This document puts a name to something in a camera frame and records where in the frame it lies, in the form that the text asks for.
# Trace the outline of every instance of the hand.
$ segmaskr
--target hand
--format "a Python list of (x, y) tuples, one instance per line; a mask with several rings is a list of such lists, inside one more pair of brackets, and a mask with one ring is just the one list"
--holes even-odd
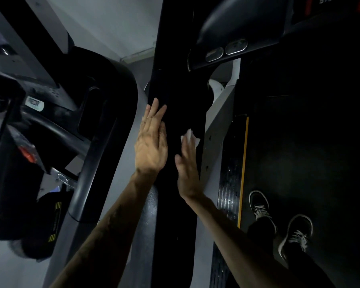
[(165, 166), (168, 157), (167, 131), (162, 120), (167, 106), (159, 111), (158, 99), (147, 105), (135, 143), (135, 167), (138, 173), (154, 174)]
[(203, 193), (197, 171), (195, 136), (193, 134), (189, 143), (184, 135), (181, 152), (182, 157), (175, 155), (175, 164), (179, 172), (177, 187), (180, 196), (186, 200)]

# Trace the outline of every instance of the white shoelace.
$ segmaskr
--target white shoelace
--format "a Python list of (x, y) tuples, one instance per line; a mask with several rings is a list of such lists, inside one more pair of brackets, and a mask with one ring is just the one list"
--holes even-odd
[(288, 242), (300, 244), (301, 249), (305, 252), (307, 248), (307, 235), (303, 234), (300, 230), (296, 230)]
[(254, 207), (254, 214), (256, 216), (256, 220), (258, 220), (261, 217), (268, 217), (268, 218), (272, 218), (267, 209), (265, 208), (264, 205), (258, 205)]

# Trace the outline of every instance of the white tissue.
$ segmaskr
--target white tissue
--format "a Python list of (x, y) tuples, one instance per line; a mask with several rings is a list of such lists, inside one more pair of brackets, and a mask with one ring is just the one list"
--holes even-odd
[[(187, 133), (184, 134), (184, 135), (185, 135), (185, 137), (187, 138), (188, 142), (191, 141), (191, 136), (193, 136), (193, 138), (195, 139), (195, 149), (196, 149), (197, 146), (198, 146), (199, 143), (200, 143), (200, 139), (193, 135), (192, 129), (188, 129), (188, 130), (187, 130)], [(183, 141), (184, 135), (180, 136), (181, 141)]]

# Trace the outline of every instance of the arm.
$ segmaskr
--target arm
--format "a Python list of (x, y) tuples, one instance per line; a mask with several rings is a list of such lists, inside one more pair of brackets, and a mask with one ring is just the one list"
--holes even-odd
[(166, 131), (161, 122), (167, 106), (157, 109), (155, 99), (145, 110), (135, 144), (136, 171), (129, 184), (51, 287), (119, 284), (148, 192), (167, 161)]
[(175, 156), (179, 172), (180, 196), (198, 215), (212, 234), (231, 273), (241, 288), (247, 287), (304, 287), (285, 267), (257, 247), (246, 234), (236, 227), (200, 186), (195, 141), (182, 141), (182, 157)]

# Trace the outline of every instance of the yellow edge strip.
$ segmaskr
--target yellow edge strip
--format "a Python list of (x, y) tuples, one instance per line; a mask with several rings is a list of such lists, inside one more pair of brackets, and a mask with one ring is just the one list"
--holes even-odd
[(240, 186), (240, 200), (239, 200), (239, 217), (237, 220), (237, 226), (241, 226), (241, 209), (243, 208), (243, 189), (244, 189), (244, 172), (245, 172), (245, 157), (247, 155), (247, 141), (248, 141), (248, 124), (250, 118), (247, 117), (245, 124), (245, 138), (244, 138), (244, 154), (243, 154), (243, 169), (241, 170), (241, 186)]

